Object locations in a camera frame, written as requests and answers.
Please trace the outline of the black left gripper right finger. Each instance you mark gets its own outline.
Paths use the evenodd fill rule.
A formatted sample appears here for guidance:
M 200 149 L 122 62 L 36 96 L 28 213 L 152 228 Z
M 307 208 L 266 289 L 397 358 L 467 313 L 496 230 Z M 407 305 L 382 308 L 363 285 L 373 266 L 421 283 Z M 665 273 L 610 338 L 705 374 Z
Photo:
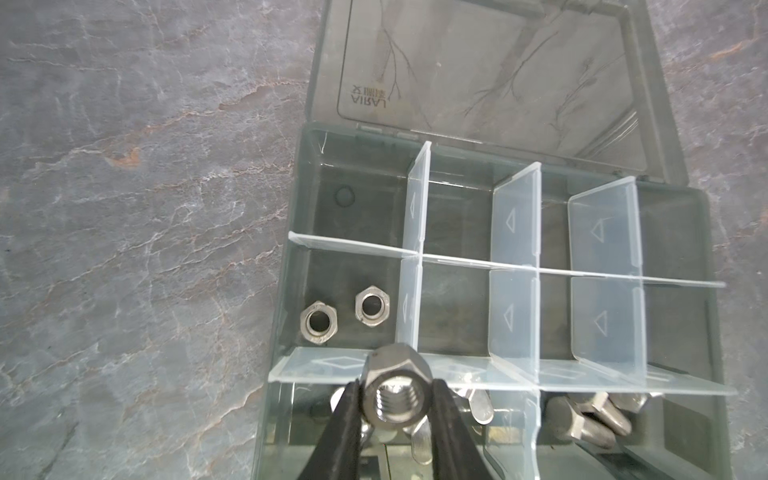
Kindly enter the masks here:
M 434 479 L 491 479 L 492 475 L 472 441 L 454 402 L 453 392 L 442 379 L 431 384 L 428 412 L 431 428 Z

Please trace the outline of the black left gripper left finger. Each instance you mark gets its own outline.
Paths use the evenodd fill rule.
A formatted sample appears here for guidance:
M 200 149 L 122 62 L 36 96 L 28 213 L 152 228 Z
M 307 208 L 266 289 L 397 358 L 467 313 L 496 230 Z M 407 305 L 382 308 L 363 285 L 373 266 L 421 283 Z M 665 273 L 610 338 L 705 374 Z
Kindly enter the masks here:
M 298 479 L 358 479 L 361 385 L 349 382 Z

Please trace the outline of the steel wing nut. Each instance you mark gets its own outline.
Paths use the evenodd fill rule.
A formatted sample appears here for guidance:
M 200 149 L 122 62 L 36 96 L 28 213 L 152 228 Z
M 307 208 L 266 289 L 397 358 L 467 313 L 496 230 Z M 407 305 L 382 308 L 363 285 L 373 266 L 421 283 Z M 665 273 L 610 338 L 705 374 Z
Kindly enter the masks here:
M 488 425 L 493 421 L 495 410 L 487 390 L 457 388 L 453 392 L 461 413 L 469 413 L 479 425 Z
M 433 461 L 433 453 L 428 417 L 424 416 L 418 423 L 404 427 L 403 432 L 410 439 L 413 460 L 419 465 L 430 465 Z

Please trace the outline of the steel hex nut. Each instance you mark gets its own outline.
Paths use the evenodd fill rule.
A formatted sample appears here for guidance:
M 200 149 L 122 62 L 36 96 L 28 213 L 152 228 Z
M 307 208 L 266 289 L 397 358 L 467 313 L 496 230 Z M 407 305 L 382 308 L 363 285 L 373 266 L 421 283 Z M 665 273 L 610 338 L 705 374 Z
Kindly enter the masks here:
M 390 316 L 390 297 L 371 285 L 355 296 L 355 317 L 368 327 L 376 327 Z
M 376 429 L 410 427 L 430 408 L 432 371 L 407 344 L 393 343 L 374 350 L 366 359 L 361 380 L 362 412 Z
M 300 314 L 301 335 L 313 344 L 327 343 L 337 331 L 337 310 L 324 302 L 316 301 Z

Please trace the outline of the steel hex bolt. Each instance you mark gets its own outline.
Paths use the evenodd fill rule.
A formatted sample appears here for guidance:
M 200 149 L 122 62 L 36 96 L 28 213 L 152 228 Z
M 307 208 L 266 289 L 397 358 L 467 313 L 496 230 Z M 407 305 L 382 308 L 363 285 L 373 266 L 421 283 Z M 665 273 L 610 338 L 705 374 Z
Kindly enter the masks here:
M 637 414 L 648 403 L 649 400 L 662 397 L 662 393 L 610 393 L 610 401 L 621 411 Z
M 548 400 L 543 422 L 558 440 L 587 443 L 602 449 L 612 449 L 617 443 L 612 430 L 577 411 L 565 396 Z
M 579 412 L 595 416 L 615 434 L 628 436 L 632 433 L 631 421 L 614 405 L 607 392 L 568 393 L 567 396 Z

